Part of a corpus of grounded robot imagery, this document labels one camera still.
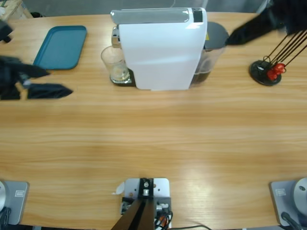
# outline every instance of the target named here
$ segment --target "white coffee machine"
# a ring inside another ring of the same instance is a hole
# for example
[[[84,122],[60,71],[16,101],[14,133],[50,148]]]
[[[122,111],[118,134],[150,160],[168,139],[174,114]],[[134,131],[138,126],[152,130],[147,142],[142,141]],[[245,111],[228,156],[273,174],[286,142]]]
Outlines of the white coffee machine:
[[[204,49],[204,8],[114,10],[112,46],[121,48],[131,81],[144,90],[186,90]]]

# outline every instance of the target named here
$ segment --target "plastic tray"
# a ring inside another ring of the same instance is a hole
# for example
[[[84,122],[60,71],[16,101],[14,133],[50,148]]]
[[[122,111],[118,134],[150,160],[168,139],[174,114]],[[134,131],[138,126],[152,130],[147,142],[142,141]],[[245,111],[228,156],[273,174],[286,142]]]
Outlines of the plastic tray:
[[[79,61],[86,37],[82,25],[51,28],[39,49],[34,65],[44,69],[72,69]]]

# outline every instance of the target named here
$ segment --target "wood grain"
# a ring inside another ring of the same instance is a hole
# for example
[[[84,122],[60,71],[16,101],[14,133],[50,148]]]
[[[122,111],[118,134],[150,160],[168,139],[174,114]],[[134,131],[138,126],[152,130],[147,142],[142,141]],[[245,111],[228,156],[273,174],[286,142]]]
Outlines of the wood grain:
[[[229,31],[253,17],[209,13]],[[32,63],[50,28],[84,25],[79,64],[38,82],[74,90],[60,100],[0,103],[0,178],[28,181],[23,224],[108,230],[131,177],[166,177],[173,226],[213,229],[276,225],[269,182],[307,175],[306,52],[282,82],[264,87],[248,66],[281,40],[271,33],[229,47],[206,82],[188,91],[113,85],[100,59],[110,45],[108,15],[11,22],[1,55]]]

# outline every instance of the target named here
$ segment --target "glass cup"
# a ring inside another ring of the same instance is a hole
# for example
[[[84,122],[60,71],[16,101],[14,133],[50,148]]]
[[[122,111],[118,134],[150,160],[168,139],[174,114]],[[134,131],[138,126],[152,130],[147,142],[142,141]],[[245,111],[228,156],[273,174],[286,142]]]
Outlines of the glass cup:
[[[114,83],[126,83],[130,80],[124,54],[120,48],[109,46],[101,52],[101,59]]]
[[[213,70],[217,59],[224,51],[225,47],[211,50],[204,49],[201,53],[201,59],[198,63],[191,84],[199,84],[205,81]]]

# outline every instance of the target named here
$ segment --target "gray base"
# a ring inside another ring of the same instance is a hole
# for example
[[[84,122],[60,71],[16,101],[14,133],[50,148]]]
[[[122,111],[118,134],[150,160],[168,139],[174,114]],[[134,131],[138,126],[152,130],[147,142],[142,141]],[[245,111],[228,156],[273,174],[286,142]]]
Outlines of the gray base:
[[[296,181],[279,181],[270,184],[276,217],[282,226],[289,226],[281,217],[283,212],[287,212],[296,223],[299,223],[298,213],[293,205],[292,197],[295,184]]]
[[[28,192],[27,182],[4,181],[7,189],[5,207],[11,209],[9,224],[19,224],[24,212],[24,204]]]

